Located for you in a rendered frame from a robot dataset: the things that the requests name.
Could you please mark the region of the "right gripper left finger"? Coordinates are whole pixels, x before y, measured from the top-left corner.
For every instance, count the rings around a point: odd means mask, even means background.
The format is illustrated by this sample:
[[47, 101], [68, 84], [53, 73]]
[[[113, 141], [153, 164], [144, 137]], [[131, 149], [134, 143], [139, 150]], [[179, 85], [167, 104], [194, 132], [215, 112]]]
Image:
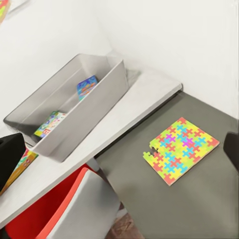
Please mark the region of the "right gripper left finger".
[[0, 192], [26, 151], [21, 132], [0, 138]]

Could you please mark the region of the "jigsaw puzzle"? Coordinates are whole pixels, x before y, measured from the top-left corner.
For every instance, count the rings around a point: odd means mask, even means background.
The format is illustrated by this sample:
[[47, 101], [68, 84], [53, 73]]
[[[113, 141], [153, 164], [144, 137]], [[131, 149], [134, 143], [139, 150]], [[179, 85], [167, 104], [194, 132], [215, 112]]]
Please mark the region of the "jigsaw puzzle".
[[5, 18], [11, 5], [12, 5], [11, 0], [0, 0], [0, 24]]
[[143, 158], [171, 186], [220, 142], [189, 121], [180, 118], [150, 142], [158, 153], [144, 152]]

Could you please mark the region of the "board game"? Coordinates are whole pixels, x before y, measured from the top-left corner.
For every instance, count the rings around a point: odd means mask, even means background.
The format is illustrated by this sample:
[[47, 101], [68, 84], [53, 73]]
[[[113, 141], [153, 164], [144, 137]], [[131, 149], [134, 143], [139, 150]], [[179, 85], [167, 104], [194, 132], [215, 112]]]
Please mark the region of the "board game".
[[79, 100], [82, 100], [98, 84], [95, 75], [77, 84]]
[[35, 136], [39, 137], [40, 139], [43, 139], [46, 136], [46, 134], [48, 134], [54, 128], [54, 126], [58, 124], [60, 120], [62, 120], [64, 116], [65, 114], [52, 111], [52, 114], [36, 130]]
[[24, 155], [22, 156], [21, 160], [16, 165], [16, 168], [14, 169], [13, 173], [11, 174], [10, 178], [8, 179], [7, 183], [5, 184], [3, 190], [0, 192], [0, 195], [4, 191], [7, 190], [7, 188], [21, 175], [21, 173], [36, 159], [38, 154], [32, 152], [28, 148], [26, 148], [26, 151]]

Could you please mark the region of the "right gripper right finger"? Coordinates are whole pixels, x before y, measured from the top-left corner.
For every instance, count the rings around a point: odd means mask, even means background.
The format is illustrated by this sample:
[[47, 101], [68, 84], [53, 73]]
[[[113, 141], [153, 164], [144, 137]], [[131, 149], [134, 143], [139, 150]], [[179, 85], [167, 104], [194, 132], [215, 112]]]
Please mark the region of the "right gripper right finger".
[[227, 132], [223, 150], [239, 172], [239, 134]]

